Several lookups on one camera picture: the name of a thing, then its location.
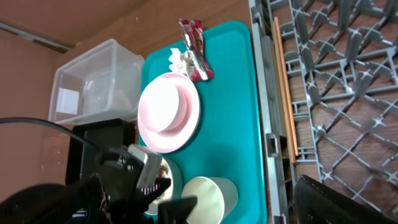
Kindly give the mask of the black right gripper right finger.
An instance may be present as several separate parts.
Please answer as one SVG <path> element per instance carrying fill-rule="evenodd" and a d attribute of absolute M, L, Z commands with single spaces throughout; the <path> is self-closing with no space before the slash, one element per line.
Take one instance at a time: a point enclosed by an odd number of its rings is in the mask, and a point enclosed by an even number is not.
<path fill-rule="evenodd" d="M 299 223 L 396 223 L 307 175 L 296 181 L 293 208 Z"/>

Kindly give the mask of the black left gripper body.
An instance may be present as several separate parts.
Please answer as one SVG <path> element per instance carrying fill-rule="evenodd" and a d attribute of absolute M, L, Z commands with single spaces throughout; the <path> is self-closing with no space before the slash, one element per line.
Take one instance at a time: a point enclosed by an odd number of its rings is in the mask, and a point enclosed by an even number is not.
<path fill-rule="evenodd" d="M 147 149 L 84 149 L 80 177 L 99 175 L 111 223 L 152 223 L 144 212 L 172 185 L 170 178 L 157 176 L 161 160 Z"/>

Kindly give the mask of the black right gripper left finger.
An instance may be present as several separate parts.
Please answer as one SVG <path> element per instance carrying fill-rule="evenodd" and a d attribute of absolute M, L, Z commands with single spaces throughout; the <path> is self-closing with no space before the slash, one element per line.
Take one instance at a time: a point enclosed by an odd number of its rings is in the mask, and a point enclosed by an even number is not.
<path fill-rule="evenodd" d="M 158 224 L 186 224 L 197 205 L 197 196 L 163 202 L 158 206 Z"/>

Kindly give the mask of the grey bowl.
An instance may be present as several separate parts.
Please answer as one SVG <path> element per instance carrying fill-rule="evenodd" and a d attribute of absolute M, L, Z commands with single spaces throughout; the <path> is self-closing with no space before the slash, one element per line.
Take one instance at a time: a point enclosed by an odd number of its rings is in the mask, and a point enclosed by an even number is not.
<path fill-rule="evenodd" d="M 160 163 L 160 167 L 161 165 L 163 166 L 167 166 L 170 169 L 170 175 L 171 175 L 171 182 L 172 182 L 172 198 L 170 200 L 176 199 L 178 198 L 181 193 L 182 193 L 182 188 L 183 188 L 183 177 L 182 177 L 182 173 L 178 167 L 178 165 L 176 165 L 176 163 L 174 163 L 174 161 L 167 159 L 167 158 L 162 158 L 162 161 Z M 158 214 L 158 205 L 160 203 L 166 202 L 169 200 L 163 200 L 163 201 L 159 201 L 157 198 L 149 204 L 149 209 L 147 211 L 145 211 L 145 214 L 147 215 L 156 215 Z"/>

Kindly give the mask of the rice and food waste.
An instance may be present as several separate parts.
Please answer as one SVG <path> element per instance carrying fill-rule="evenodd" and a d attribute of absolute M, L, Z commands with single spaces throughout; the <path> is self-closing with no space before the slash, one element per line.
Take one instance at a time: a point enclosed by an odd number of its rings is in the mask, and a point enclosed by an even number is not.
<path fill-rule="evenodd" d="M 163 200 L 170 200 L 172 198 L 172 178 L 170 175 L 170 169 L 167 166 L 161 165 L 159 173 L 158 173 L 158 178 L 160 179 L 159 186 L 161 189 L 164 189 L 162 194 L 157 198 L 159 201 Z M 168 187 L 166 187 L 167 182 L 165 181 L 166 179 L 169 179 L 170 184 Z"/>

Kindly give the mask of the cream paper cup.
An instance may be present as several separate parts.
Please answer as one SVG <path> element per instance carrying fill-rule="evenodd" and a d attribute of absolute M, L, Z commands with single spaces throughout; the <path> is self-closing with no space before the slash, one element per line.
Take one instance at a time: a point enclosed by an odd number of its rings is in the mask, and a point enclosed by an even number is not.
<path fill-rule="evenodd" d="M 221 177 L 195 177 L 187 182 L 182 197 L 196 196 L 197 204 L 187 218 L 189 224 L 220 224 L 237 206 L 238 189 Z"/>

